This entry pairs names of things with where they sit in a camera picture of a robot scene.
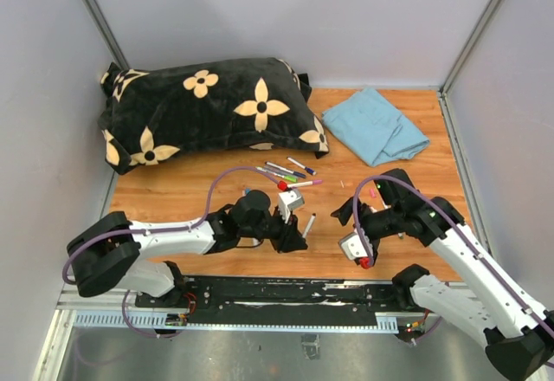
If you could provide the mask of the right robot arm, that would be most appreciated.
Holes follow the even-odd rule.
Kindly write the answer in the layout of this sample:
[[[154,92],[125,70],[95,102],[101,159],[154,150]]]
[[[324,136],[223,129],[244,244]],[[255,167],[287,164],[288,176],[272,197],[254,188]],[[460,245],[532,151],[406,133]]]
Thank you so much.
[[[339,242],[362,268],[377,261],[382,239],[405,234],[445,261],[473,292],[467,297],[413,264],[392,279],[392,300],[404,312],[427,309],[473,339],[508,380],[527,380],[553,364],[553,312],[529,295],[488,253],[445,198],[424,196],[403,169],[370,177],[384,200],[374,211],[359,199],[363,184],[332,212],[353,231]]]

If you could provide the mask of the black cap marker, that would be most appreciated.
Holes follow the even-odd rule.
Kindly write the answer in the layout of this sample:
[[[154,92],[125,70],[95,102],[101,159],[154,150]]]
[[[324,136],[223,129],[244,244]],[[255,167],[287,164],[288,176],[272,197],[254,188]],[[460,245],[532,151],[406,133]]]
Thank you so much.
[[[312,213],[311,216],[309,217],[308,222],[307,222],[307,224],[304,228],[304,231],[302,233],[302,237],[304,239],[306,239],[307,235],[309,234],[310,230],[312,229],[312,226],[315,222],[316,217],[317,217],[316,213]]]

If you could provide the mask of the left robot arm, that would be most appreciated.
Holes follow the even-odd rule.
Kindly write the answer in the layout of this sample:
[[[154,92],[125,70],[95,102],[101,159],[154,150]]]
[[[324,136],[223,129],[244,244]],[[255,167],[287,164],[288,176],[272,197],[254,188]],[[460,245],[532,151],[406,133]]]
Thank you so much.
[[[180,223],[142,223],[122,211],[101,218],[68,245],[69,267],[83,298],[112,289],[126,289],[157,298],[165,307],[179,306],[185,297],[178,267],[153,262],[168,255],[218,254],[238,247],[241,239],[269,240],[278,253],[305,250],[294,210],[304,205],[298,190],[279,193],[276,208],[269,196],[252,190],[236,203]]]

